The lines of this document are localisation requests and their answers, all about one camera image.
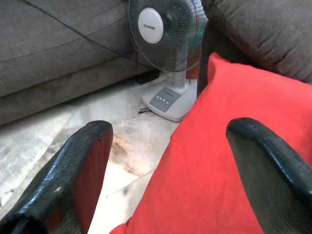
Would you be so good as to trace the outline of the dark brown fabric sofa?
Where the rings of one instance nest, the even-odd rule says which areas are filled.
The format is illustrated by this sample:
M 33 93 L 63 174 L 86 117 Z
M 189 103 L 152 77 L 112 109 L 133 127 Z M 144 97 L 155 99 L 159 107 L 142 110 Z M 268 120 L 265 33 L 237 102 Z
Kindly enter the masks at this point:
M 312 0 L 201 0 L 204 29 L 197 92 L 208 58 L 223 58 L 312 85 Z

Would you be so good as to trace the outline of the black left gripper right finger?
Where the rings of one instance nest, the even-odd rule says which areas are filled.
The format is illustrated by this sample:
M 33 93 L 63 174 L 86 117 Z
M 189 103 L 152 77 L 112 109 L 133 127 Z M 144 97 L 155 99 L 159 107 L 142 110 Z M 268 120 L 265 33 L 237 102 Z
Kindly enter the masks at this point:
M 231 120 L 226 138 L 265 234 L 312 234 L 312 167 L 261 122 Z

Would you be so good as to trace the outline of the grey fabric sofa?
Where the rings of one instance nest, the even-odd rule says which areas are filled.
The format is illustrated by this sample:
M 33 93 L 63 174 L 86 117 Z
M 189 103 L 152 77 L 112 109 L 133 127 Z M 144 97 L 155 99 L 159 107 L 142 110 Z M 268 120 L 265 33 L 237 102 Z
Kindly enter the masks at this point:
M 151 70 L 127 0 L 0 0 L 0 125 Z

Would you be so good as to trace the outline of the white table fan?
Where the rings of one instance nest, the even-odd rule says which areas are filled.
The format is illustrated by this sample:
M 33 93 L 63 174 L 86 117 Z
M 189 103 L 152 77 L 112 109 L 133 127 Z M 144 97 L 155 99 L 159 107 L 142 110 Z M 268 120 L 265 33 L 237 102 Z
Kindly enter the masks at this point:
M 169 75 L 142 95 L 142 103 L 155 114 L 180 122 L 196 100 L 186 72 L 199 63 L 208 22 L 201 0 L 129 0 L 128 16 L 139 52 Z

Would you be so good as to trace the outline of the red pillow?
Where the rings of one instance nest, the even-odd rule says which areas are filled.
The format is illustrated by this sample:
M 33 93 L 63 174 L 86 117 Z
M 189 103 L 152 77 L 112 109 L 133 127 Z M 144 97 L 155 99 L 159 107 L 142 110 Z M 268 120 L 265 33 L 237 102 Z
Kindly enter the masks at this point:
M 312 85 L 217 53 L 207 79 L 133 215 L 110 234 L 264 234 L 226 139 L 234 118 L 262 122 L 312 166 Z

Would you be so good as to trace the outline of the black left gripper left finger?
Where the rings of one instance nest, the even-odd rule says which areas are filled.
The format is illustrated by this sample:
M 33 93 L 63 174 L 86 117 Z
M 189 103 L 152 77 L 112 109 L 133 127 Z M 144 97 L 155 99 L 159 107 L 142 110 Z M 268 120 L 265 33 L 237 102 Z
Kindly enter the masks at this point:
M 113 135 L 103 120 L 71 135 L 0 220 L 0 234 L 88 234 Z

